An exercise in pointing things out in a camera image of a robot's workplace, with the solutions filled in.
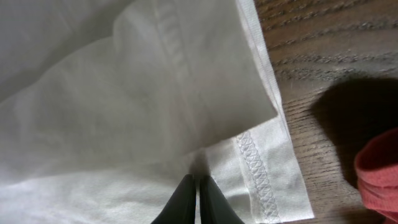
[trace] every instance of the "white fabric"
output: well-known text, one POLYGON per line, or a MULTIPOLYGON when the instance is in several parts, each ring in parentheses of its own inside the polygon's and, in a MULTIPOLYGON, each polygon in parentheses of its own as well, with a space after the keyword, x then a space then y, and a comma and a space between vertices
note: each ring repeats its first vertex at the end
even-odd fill
POLYGON ((245 223, 313 217, 251 0, 137 0, 11 96, 106 36, 109 2, 0 6, 0 223, 150 223, 189 172, 245 223))

